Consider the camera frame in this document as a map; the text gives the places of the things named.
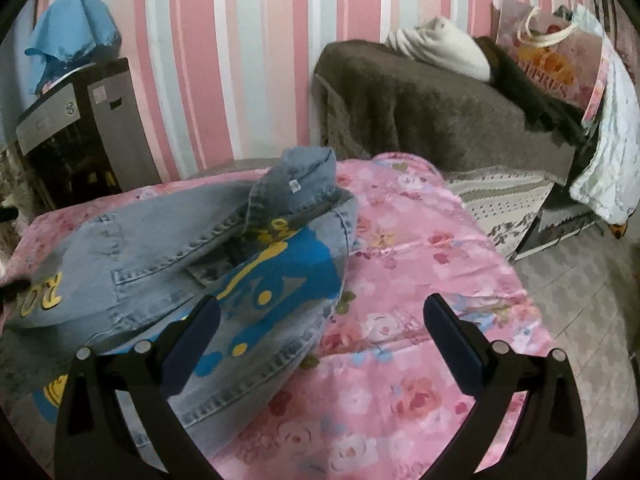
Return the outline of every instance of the wall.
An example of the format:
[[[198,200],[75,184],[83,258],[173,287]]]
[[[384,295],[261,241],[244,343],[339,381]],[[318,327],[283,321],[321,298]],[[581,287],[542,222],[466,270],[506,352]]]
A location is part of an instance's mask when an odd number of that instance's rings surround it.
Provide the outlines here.
[[[55,0],[38,0],[41,14]],[[104,0],[123,36],[163,180],[317,142],[308,81],[335,40],[381,41],[437,14],[479,36],[502,0]],[[603,0],[523,0],[543,10]],[[615,34],[616,27],[611,27]]]
[[[18,117],[35,101],[28,93],[30,65],[24,55],[35,3],[27,1],[0,45],[0,151],[15,141]]]

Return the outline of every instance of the floor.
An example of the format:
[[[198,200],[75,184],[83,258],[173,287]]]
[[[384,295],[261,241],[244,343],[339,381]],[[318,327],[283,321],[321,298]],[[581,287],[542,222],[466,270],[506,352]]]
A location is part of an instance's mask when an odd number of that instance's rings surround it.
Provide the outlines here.
[[[560,348],[569,355],[585,417],[589,474],[638,416],[628,352],[640,326],[640,216],[616,240],[597,227],[514,263]]]

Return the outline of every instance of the denim jacket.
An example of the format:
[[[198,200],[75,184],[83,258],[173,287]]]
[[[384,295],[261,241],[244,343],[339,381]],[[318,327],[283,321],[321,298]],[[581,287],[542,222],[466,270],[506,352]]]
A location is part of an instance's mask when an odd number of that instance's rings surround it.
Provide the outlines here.
[[[322,334],[344,283],[355,197],[329,148],[292,148],[257,182],[210,184],[124,206],[69,235],[38,267],[0,338],[0,400],[39,462],[52,457],[66,370],[81,346],[123,352],[203,294],[222,322],[170,404],[206,454],[263,409]],[[128,394],[142,456],[157,462]]]

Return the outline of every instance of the white cloth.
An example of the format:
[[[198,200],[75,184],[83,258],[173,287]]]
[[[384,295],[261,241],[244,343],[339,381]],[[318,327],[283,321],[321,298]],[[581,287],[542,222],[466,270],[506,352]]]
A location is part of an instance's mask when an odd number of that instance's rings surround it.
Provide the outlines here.
[[[491,67],[478,44],[442,16],[417,28],[401,28],[390,32],[385,44],[411,59],[485,83],[491,78]]]
[[[610,50],[610,65],[596,153],[571,184],[569,193],[609,224],[623,224],[640,199],[640,108],[636,88],[596,17],[578,5],[572,21],[582,30],[602,37],[603,49]]]

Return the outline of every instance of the clothing label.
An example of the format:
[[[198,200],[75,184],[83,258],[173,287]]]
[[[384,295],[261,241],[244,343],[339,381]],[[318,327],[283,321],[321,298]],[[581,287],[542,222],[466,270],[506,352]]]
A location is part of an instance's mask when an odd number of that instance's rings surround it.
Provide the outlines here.
[[[104,89],[104,86],[98,86],[98,88],[94,88],[94,102],[99,105],[101,102],[107,100],[107,91]]]
[[[300,186],[297,180],[290,180],[289,187],[291,188],[292,193],[297,193],[302,189],[302,186]]]

